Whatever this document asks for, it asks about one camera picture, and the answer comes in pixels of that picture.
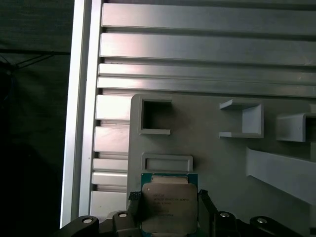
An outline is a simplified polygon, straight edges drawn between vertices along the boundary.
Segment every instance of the screw head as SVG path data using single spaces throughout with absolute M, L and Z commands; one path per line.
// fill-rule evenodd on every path
M 266 223 L 267 223 L 267 220 L 266 220 L 266 219 L 263 219 L 263 218 L 258 218 L 258 219 L 257 219 L 257 222 L 259 222 L 260 224 L 266 224 Z
M 221 217 L 229 217 L 229 214 L 227 212 L 222 212 L 220 214 Z
M 89 223 L 92 222 L 92 220 L 91 220 L 91 219 L 84 219 L 83 222 L 84 222 L 85 224 L 89 224 Z

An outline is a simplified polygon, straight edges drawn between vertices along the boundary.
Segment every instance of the aluminum profile slot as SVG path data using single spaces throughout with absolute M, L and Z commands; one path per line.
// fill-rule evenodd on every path
M 95 185 L 122 186 L 127 185 L 127 173 L 93 172 L 92 183 Z
M 241 111 L 241 132 L 220 132 L 219 137 L 263 138 L 263 103 L 254 100 L 232 99 L 221 103 L 220 110 Z
M 103 5 L 102 17 L 102 26 L 110 29 L 170 29 L 189 33 L 206 31 L 265 36 L 315 36 L 314 22 L 313 11 L 109 3 Z
M 93 159 L 94 171 L 127 172 L 128 161 L 120 159 Z
M 126 210 L 126 193 L 119 192 L 91 192 L 91 214 L 99 218 L 100 221 L 105 220 L 108 214 Z
M 129 121 L 132 95 L 98 95 L 96 119 Z
M 316 64 L 316 42 L 103 33 L 101 35 L 100 56 L 106 58 L 311 67 Z
M 95 128 L 94 151 L 125 155 L 128 153 L 129 125 L 111 124 Z

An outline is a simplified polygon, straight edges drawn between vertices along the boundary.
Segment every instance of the dark background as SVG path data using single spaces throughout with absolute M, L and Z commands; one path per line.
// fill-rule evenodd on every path
M 73 0 L 0 1 L 0 49 L 70 52 L 73 7 Z M 1 56 L 14 64 L 37 55 Z M 0 101 L 1 203 L 15 223 L 11 235 L 59 227 L 69 63 L 53 56 L 16 71 L 10 98 Z

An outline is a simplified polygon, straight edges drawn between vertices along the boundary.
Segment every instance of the white panel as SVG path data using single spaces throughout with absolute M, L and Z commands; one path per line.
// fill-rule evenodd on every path
M 96 152 L 128 153 L 129 125 L 109 125 L 95 128 Z
M 96 119 L 129 120 L 132 95 L 98 95 Z
M 104 220 L 114 211 L 126 210 L 126 193 L 91 192 L 90 215 Z
M 118 171 L 127 172 L 127 160 L 116 159 L 93 159 L 93 169 L 95 171 Z
M 96 185 L 126 186 L 127 173 L 93 172 L 92 183 Z

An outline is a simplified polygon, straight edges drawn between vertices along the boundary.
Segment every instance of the gray panel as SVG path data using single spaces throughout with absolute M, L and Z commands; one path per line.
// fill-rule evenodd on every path
M 247 222 L 253 216 L 269 216 L 303 235 L 308 233 L 309 205 L 247 177 L 246 147 L 310 159 L 310 143 L 276 142 L 275 122 L 278 114 L 309 110 L 311 100 L 257 97 L 266 111 L 264 138 L 219 139 L 218 133 L 223 129 L 233 131 L 241 126 L 241 118 L 221 111 L 219 104 L 247 98 L 167 94 L 171 96 L 175 112 L 170 118 L 171 135 L 143 136 L 137 130 L 137 96 L 140 95 L 135 95 L 131 102 L 127 193 L 141 188 L 140 157 L 143 153 L 190 154 L 194 157 L 193 172 L 199 175 L 199 188 L 209 191 L 218 209 L 234 213 Z
M 98 79 L 99 88 L 126 88 L 139 90 L 166 90 L 184 92 L 227 93 L 243 95 L 274 95 L 316 98 L 315 86 L 244 83 L 234 81 L 207 80 L 170 80 L 140 78 L 106 78 Z
M 316 42 L 103 33 L 100 56 L 314 66 Z
M 311 205 L 316 205 L 316 163 L 247 149 L 251 175 Z
M 220 132 L 219 137 L 263 138 L 263 107 L 262 102 L 256 100 L 233 99 L 221 103 L 221 110 L 241 111 L 241 127 L 235 132 Z
M 208 67 L 176 66 L 176 65 L 144 65 L 144 64 L 115 64 L 102 63 L 99 65 L 99 75 L 110 77 L 132 78 L 164 78 L 214 80 L 218 82 L 260 82 L 294 85 L 316 85 L 316 74 L 313 72 L 295 71 L 293 69 L 271 69 L 250 67 L 225 67 L 211 65 Z
M 143 171 L 192 172 L 193 157 L 144 153 L 142 169 Z
M 280 115 L 276 119 L 276 139 L 316 142 L 316 113 Z
M 105 27 L 314 36 L 315 22 L 313 11 L 108 3 L 102 18 Z

